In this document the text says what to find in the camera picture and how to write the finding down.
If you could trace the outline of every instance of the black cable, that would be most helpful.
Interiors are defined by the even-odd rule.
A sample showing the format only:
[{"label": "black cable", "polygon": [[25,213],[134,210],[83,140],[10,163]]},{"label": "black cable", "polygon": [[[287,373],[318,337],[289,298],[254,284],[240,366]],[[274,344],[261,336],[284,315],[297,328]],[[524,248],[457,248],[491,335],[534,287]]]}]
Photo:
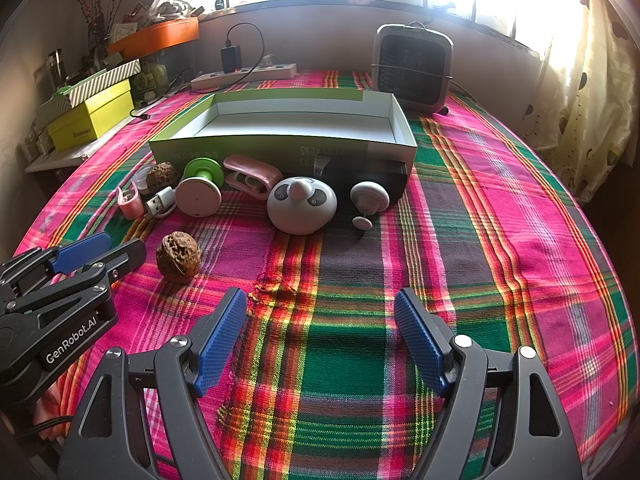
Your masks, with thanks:
[{"label": "black cable", "polygon": [[140,106],[138,106],[138,107],[136,107],[136,108],[133,108],[133,110],[131,110],[131,111],[129,112],[129,116],[130,116],[130,117],[133,117],[134,119],[140,119],[140,120],[143,120],[143,121],[146,121],[146,120],[150,119],[150,118],[151,118],[151,115],[150,115],[150,114],[140,114],[140,115],[136,115],[136,114],[134,114],[133,112],[135,112],[136,110],[143,110],[144,108],[147,108],[148,106],[151,106],[151,105],[156,104],[160,99],[162,99],[165,95],[167,95],[167,94],[171,91],[171,88],[173,88],[173,86],[178,82],[178,79],[180,79],[180,78],[181,78],[181,76],[182,76],[185,72],[187,72],[187,70],[191,70],[191,73],[193,74],[193,68],[191,68],[190,66],[188,66],[187,68],[183,68],[183,69],[180,71],[180,73],[179,73],[179,74],[174,78],[174,80],[173,80],[173,81],[171,81],[171,82],[169,83],[169,86],[168,86],[168,88],[166,89],[166,92],[165,92],[164,94],[162,94],[162,95],[161,95],[161,96],[159,96],[159,97],[156,97],[155,99],[152,99],[152,100],[151,100],[151,101],[149,101],[149,102],[142,101],[142,102],[140,103]]},{"label": "black cable", "polygon": [[237,81],[234,81],[231,84],[228,85],[224,85],[224,86],[219,86],[217,87],[215,90],[205,90],[204,92],[197,92],[194,91],[193,89],[191,89],[191,93],[192,94],[209,94],[211,92],[222,92],[224,90],[227,90],[229,88],[231,88],[234,85],[237,85],[239,82],[242,82],[245,78],[247,78],[249,76],[249,74],[251,72],[253,72],[256,68],[258,68],[258,65],[260,65],[260,62],[262,61],[262,58],[264,57],[264,36],[262,35],[260,29],[258,28],[257,25],[255,25],[255,23],[251,23],[251,22],[241,22],[241,23],[236,23],[233,27],[231,27],[228,32],[226,33],[226,40],[229,41],[229,33],[234,30],[234,28],[236,28],[238,25],[251,25],[252,27],[255,27],[255,30],[258,31],[258,34],[260,34],[260,40],[262,41],[262,53],[260,54],[260,57],[258,58],[258,61],[255,63],[255,65],[251,68],[251,70],[249,70],[249,72],[245,73],[240,79],[238,79]]},{"label": "black cable", "polygon": [[[50,418],[49,420],[45,420],[39,424],[35,424],[31,426],[28,430],[25,430],[21,433],[16,433],[14,435],[15,438],[24,438],[26,436],[34,435],[40,433],[41,431],[48,430],[49,428],[53,428],[59,424],[67,424],[74,419],[73,415],[64,415],[57,416],[55,418]],[[156,453],[156,459],[158,462],[162,462],[163,464],[175,468],[175,462],[167,456],[160,455]]]},{"label": "black cable", "polygon": [[156,453],[156,460],[158,460],[158,462],[162,462],[163,464],[169,467],[173,467],[174,469],[177,469],[177,467],[175,466],[175,462],[167,456],[159,455],[158,453]]},{"label": "black cable", "polygon": [[21,433],[16,433],[14,435],[15,438],[24,438],[25,436],[30,436],[32,434],[40,433],[41,431],[48,430],[49,428],[53,428],[59,424],[66,424],[73,420],[73,415],[65,415],[65,416],[57,416],[55,418],[50,418],[49,420],[45,420],[35,426],[31,426],[28,430],[25,430]]}]

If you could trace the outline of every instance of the orange tray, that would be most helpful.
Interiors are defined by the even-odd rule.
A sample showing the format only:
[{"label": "orange tray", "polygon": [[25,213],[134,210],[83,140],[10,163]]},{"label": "orange tray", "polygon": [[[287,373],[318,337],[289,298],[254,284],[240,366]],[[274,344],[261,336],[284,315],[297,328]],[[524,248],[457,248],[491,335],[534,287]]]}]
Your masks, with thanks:
[{"label": "orange tray", "polygon": [[124,61],[131,61],[199,37],[197,18],[156,23],[110,44],[109,54],[119,52]]}]

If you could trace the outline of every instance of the yellow box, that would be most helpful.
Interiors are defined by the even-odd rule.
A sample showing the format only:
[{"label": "yellow box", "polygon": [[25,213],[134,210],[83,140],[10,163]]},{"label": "yellow box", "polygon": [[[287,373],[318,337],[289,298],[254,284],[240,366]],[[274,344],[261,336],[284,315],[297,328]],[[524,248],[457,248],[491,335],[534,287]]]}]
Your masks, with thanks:
[{"label": "yellow box", "polygon": [[129,80],[105,88],[57,118],[47,131],[59,152],[98,139],[133,110]]}]

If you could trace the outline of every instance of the green box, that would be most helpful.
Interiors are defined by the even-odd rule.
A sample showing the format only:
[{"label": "green box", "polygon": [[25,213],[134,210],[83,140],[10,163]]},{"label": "green box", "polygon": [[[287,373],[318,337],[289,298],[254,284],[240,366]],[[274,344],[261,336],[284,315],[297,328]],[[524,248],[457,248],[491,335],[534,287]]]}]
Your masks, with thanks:
[{"label": "green box", "polygon": [[404,162],[416,143],[392,94],[333,88],[254,89],[212,94],[179,114],[149,142],[156,162],[179,170],[194,158],[240,153],[283,173],[312,174],[316,155]]}]

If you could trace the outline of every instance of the polka dot curtain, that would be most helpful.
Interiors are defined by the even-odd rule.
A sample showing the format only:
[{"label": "polka dot curtain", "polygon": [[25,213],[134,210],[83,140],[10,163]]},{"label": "polka dot curtain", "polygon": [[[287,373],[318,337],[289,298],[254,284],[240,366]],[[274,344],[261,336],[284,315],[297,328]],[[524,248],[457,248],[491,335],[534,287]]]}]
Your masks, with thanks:
[{"label": "polka dot curtain", "polygon": [[638,137],[638,51],[607,0],[555,0],[538,86],[517,134],[582,203]]}]

